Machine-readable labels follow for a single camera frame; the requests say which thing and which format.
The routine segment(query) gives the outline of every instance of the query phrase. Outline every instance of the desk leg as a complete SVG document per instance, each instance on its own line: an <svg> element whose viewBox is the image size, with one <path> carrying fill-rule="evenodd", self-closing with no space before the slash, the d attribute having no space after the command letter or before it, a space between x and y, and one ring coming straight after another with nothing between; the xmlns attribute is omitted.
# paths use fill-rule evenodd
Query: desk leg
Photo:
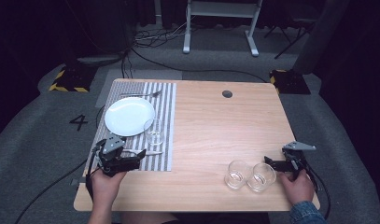
<svg viewBox="0 0 380 224"><path fill-rule="evenodd" d="M259 15L260 15L261 5L262 5L262 0L259 0L257 3L256 10L253 15L253 20L251 21L250 31L245 31L247 43L251 50L251 55L253 55L254 57L259 56L259 51L257 50L256 44L254 43L253 34L254 34L254 29L256 28L257 19L259 18Z"/></svg>
<svg viewBox="0 0 380 224"><path fill-rule="evenodd" d="M183 53L190 53L190 10L191 10L191 0L189 0L187 4L187 26L186 26L186 34L184 35Z"/></svg>

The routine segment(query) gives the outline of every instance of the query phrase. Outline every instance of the white plate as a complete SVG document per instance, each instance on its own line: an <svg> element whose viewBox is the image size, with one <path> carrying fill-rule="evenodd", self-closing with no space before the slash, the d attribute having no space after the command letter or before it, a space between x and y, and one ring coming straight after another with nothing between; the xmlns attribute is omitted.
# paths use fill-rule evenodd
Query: white plate
<svg viewBox="0 0 380 224"><path fill-rule="evenodd" d="M128 97L108 108L105 115L107 129L119 136L133 136L144 131L144 124L154 119L155 110L143 98Z"/></svg>

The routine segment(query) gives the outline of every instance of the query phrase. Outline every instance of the person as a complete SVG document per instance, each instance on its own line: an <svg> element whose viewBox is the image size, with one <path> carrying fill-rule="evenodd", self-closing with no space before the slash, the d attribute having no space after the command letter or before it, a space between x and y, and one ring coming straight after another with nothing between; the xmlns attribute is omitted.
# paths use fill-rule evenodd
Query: person
<svg viewBox="0 0 380 224"><path fill-rule="evenodd" d="M104 175L101 170L97 170L91 176L93 207L89 224L111 224L112 205L118 195L120 182L125 175L126 173L124 172L109 177ZM278 176L283 184L288 200L292 204L289 212L291 223L327 223L312 203L314 186L305 170L300 171L295 181L292 181L284 173L279 173ZM180 221L170 213L122 213L122 224L140 223L178 224Z"/></svg>

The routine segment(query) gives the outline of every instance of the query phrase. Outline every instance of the striped placemat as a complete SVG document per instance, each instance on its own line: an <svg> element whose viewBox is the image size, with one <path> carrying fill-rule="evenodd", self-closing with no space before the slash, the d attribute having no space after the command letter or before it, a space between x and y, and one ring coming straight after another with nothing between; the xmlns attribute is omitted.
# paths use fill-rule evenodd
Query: striped placemat
<svg viewBox="0 0 380 224"><path fill-rule="evenodd" d="M163 153L155 156L146 156L141 160L141 171L172 171L172 152L173 152L173 131L175 120L176 105L176 84L175 83L159 83L159 82L123 82L114 80L110 93L108 94L103 115L93 140L92 147L102 139L106 139L109 130L105 124L105 114L107 109L118 100L121 93L153 93L162 90L158 97L145 96L155 109L155 118L163 120L165 141L159 146L151 147L144 136L140 133L135 136L127 137L125 148L144 149L162 151ZM134 154L123 152L122 157L133 156Z"/></svg>

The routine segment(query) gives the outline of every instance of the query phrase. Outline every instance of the hand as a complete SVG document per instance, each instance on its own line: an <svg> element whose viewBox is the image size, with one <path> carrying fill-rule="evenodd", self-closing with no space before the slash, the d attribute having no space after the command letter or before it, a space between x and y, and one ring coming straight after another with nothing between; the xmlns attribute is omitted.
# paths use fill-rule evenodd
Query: hand
<svg viewBox="0 0 380 224"><path fill-rule="evenodd" d="M279 177L291 204L303 201L312 202L315 189L305 170L300 171L295 181L289 180L284 173L279 173Z"/></svg>
<svg viewBox="0 0 380 224"><path fill-rule="evenodd" d="M120 182L125 176L126 172L110 177L104 175L102 170L95 171L91 176L93 204L111 207L120 190Z"/></svg>

